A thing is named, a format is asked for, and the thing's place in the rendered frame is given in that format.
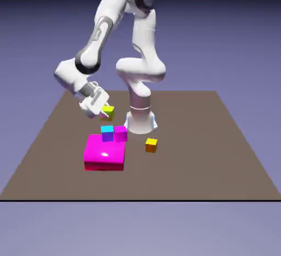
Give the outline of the small lime green cube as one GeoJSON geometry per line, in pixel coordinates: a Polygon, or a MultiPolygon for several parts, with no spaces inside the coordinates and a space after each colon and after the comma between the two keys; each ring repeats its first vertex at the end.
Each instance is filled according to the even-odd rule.
{"type": "Polygon", "coordinates": [[[108,106],[108,105],[104,105],[102,110],[101,110],[101,114],[100,114],[100,118],[102,121],[111,121],[114,117],[114,113],[115,113],[115,108],[113,106],[108,106]]]}

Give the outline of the large magenta box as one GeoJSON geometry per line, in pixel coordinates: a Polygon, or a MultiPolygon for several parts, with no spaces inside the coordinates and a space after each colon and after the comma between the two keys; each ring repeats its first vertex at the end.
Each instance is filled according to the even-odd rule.
{"type": "Polygon", "coordinates": [[[87,171],[123,171],[125,142],[103,142],[100,134],[90,134],[83,153],[87,171]]]}

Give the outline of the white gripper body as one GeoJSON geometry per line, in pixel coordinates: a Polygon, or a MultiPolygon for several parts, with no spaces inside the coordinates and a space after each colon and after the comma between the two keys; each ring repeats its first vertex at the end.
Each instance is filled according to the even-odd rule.
{"type": "Polygon", "coordinates": [[[101,114],[101,109],[109,100],[109,94],[104,90],[92,92],[90,96],[85,97],[79,106],[81,110],[89,117],[95,118],[101,114]]]}

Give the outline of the small magenta cube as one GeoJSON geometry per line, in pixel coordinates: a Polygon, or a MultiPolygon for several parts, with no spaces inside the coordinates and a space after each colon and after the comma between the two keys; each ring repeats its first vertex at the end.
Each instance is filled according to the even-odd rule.
{"type": "Polygon", "coordinates": [[[114,126],[114,138],[115,141],[126,142],[127,141],[127,128],[125,126],[114,126]]]}

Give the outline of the small cyan cube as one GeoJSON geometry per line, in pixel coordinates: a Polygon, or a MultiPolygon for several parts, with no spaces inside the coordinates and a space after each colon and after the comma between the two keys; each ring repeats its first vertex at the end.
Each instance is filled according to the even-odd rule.
{"type": "Polygon", "coordinates": [[[100,131],[101,131],[103,142],[114,141],[114,127],[113,126],[101,126],[100,131]]]}

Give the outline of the small orange cube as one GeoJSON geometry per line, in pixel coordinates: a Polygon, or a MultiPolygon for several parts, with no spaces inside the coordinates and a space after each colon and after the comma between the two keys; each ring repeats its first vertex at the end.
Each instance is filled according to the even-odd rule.
{"type": "Polygon", "coordinates": [[[145,142],[145,150],[146,152],[155,153],[157,149],[158,140],[154,138],[148,138],[145,142]]]}

